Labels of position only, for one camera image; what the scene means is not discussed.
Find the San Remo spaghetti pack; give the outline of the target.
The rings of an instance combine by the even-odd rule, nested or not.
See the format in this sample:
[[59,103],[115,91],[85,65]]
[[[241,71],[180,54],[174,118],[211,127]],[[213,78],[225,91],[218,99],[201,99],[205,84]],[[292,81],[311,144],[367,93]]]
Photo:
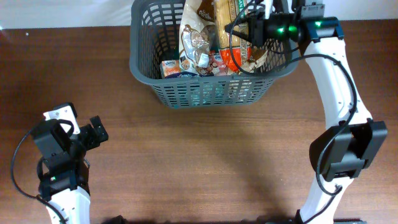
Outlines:
[[251,44],[246,40],[225,31],[225,26],[234,22],[238,14],[247,5],[247,0],[215,0],[216,27],[218,29],[219,53],[228,67],[229,73],[238,71],[236,63],[242,67],[251,57]]

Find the coconut pouch beige brown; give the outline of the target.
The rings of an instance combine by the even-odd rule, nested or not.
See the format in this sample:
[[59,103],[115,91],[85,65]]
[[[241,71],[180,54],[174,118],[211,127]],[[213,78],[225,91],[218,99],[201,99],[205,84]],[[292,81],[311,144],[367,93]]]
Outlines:
[[245,71],[254,73],[256,69],[265,64],[268,50],[253,48],[251,58],[243,65]]

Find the mushroom pouch beige brown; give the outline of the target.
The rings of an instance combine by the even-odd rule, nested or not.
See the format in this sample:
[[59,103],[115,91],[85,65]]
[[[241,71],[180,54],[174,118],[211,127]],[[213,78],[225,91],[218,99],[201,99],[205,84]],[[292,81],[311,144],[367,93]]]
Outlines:
[[210,49],[216,35],[212,0],[186,0],[179,28],[180,69],[200,76],[211,75]]

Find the Kleenex tissue multipack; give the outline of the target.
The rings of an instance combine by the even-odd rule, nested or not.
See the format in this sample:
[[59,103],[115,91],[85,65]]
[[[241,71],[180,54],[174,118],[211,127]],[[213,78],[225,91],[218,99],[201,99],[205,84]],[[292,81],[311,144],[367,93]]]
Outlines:
[[221,55],[215,51],[201,54],[197,60],[190,60],[185,55],[178,60],[164,60],[159,67],[163,79],[228,75],[228,67]]

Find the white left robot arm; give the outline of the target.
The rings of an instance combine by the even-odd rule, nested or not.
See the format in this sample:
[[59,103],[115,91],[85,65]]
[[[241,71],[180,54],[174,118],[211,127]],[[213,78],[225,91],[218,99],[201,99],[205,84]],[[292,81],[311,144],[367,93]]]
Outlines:
[[86,153],[100,146],[109,136],[99,116],[82,126],[80,133],[62,125],[71,121],[50,119],[41,121],[31,132],[42,157],[37,163],[40,180],[39,198],[45,202],[52,223],[89,223],[90,163]]

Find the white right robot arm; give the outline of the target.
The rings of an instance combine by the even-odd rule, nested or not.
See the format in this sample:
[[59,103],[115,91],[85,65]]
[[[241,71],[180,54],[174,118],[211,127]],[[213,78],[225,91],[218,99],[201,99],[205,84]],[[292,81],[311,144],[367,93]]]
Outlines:
[[365,107],[346,58],[345,35],[321,1],[294,1],[290,12],[273,13],[250,1],[224,27],[256,47],[267,40],[291,40],[315,78],[326,130],[310,145],[315,177],[294,223],[333,223],[346,189],[367,169],[387,137],[386,124]]

